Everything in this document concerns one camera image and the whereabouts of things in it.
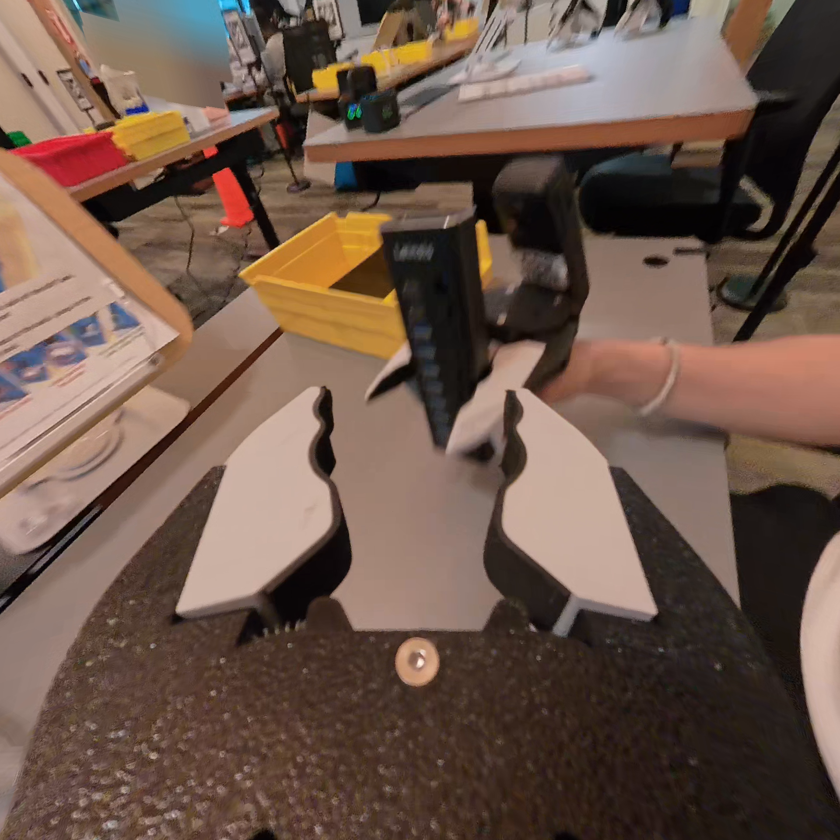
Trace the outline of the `grey desk with wooden edge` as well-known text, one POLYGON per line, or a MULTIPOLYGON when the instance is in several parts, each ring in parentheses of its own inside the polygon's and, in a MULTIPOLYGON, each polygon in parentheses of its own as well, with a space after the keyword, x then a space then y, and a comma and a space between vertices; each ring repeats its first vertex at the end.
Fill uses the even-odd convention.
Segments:
POLYGON ((682 18, 636 37, 606 31, 562 52, 511 50, 521 74, 581 66, 568 86, 460 101, 452 90, 383 133, 341 123, 308 137, 308 163, 401 161, 581 151, 743 136, 757 95, 710 18, 682 18))

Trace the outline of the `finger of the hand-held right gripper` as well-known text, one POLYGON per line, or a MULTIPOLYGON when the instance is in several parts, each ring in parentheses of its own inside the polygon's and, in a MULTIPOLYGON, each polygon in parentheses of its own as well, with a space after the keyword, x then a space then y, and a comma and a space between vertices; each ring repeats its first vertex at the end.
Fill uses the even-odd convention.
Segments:
POLYGON ((414 375, 413 350, 410 343, 403 343, 370 383, 364 394, 364 400, 369 403, 397 386, 412 380, 414 375))
POLYGON ((448 457, 493 459, 502 450, 508 391, 524 387, 546 344, 533 340, 495 343, 487 375, 456 416, 445 453, 448 457))

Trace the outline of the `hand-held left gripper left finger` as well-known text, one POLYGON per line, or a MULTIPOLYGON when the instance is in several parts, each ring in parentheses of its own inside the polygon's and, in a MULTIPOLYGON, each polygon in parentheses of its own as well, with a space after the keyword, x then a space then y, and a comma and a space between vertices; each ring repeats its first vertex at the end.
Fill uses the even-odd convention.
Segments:
POLYGON ((304 622, 350 571, 350 535, 332 473, 333 398, 311 386, 224 464, 175 613, 236 612, 304 622))

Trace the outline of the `red plastic bin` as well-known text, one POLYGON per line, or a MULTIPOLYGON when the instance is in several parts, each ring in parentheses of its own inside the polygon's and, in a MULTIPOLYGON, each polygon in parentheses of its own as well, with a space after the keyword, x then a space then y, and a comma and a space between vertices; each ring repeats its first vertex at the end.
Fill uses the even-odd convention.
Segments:
POLYGON ((11 154, 25 159, 64 187, 81 185, 130 162, 110 132, 62 136, 18 147, 11 154))

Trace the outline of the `orange traffic cone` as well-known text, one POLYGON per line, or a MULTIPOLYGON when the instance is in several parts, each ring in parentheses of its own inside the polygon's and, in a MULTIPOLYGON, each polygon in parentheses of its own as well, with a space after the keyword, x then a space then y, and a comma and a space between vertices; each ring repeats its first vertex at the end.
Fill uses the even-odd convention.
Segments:
POLYGON ((248 196, 229 168, 213 174, 213 182, 224 209, 224 215, 221 219, 222 226, 244 228, 255 221, 248 196))

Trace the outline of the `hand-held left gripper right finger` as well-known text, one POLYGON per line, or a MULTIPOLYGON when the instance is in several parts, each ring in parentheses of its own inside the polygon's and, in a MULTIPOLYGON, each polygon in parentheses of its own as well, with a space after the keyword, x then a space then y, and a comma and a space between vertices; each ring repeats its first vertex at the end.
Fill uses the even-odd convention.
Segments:
POLYGON ((506 393, 502 482, 486 575, 539 631, 567 637, 583 613, 649 623, 658 608, 610 466, 525 389, 506 393))

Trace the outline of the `person's right hand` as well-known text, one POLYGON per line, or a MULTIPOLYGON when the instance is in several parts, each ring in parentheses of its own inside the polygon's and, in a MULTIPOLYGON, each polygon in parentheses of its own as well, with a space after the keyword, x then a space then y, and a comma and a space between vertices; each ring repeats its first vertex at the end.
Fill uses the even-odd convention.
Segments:
POLYGON ((539 391, 547 404, 576 396, 602 396, 639 407, 657 393, 669 367, 659 343, 577 340, 564 371, 539 391))

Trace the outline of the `black device with green display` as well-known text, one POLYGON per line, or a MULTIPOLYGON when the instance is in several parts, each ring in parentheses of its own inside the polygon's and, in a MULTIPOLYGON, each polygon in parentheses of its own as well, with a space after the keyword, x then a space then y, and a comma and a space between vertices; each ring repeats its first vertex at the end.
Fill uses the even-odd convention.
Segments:
POLYGON ((337 72, 339 116, 347 130, 363 128, 362 99, 377 92, 377 76, 371 65, 351 65, 337 72))
POLYGON ((360 98, 359 107, 362 129, 368 134, 386 133, 402 123, 397 92, 394 89, 364 94, 360 98))

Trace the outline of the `black tripod stand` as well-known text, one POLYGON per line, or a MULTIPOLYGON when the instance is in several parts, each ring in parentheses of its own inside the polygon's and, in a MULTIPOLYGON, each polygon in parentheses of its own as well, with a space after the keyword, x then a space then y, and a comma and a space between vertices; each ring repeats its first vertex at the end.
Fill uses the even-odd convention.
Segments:
POLYGON ((763 320, 784 308, 788 286, 817 257, 816 240, 838 202, 839 148, 836 147, 759 274, 727 276, 716 287, 718 302, 747 313, 733 342, 750 340, 763 320))

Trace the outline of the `black printed usb hub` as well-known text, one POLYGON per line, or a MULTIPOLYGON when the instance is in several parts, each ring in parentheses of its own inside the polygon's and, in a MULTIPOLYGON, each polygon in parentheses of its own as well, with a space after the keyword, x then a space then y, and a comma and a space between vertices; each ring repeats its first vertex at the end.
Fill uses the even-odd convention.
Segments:
POLYGON ((429 431, 446 449, 490 368, 476 211, 392 220, 381 238, 429 431))

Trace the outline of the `small yellow bin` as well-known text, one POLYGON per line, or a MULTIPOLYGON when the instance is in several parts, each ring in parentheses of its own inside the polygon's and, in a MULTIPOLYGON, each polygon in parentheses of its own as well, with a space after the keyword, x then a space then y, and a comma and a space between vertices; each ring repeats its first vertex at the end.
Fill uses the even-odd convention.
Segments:
POLYGON ((126 116, 106 130, 112 142, 133 162, 188 144, 191 135, 180 112, 143 112, 126 116))

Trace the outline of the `yellow plastic bin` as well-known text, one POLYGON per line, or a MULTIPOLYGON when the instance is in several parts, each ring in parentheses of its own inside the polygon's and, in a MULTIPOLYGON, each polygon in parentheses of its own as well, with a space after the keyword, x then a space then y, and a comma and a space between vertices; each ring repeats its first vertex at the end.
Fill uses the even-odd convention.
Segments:
POLYGON ((243 269, 284 333, 382 360, 406 340, 382 250, 384 213, 329 213, 243 269))

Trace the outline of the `white label strip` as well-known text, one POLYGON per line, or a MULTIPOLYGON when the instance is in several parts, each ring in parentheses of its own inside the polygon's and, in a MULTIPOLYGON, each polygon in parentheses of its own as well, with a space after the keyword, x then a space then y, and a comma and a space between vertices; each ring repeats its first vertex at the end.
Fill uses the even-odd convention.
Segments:
POLYGON ((592 81, 593 78, 593 74, 581 65, 554 67, 528 74, 513 71, 499 78, 461 80, 458 84, 457 100, 477 102, 493 98, 507 98, 579 85, 592 81))

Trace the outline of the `person's right forearm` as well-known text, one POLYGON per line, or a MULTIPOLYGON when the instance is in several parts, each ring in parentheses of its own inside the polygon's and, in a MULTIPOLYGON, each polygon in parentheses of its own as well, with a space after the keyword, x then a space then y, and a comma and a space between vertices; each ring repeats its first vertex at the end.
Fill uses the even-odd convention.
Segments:
POLYGON ((837 448, 839 338, 680 345, 657 409, 756 438, 837 448))

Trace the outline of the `printed instruction sheet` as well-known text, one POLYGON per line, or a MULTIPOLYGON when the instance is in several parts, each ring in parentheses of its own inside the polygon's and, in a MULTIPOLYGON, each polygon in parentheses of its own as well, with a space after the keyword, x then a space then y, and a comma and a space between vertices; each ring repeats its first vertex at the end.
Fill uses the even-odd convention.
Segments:
POLYGON ((181 358, 186 310, 46 175, 2 155, 2 492, 181 358))

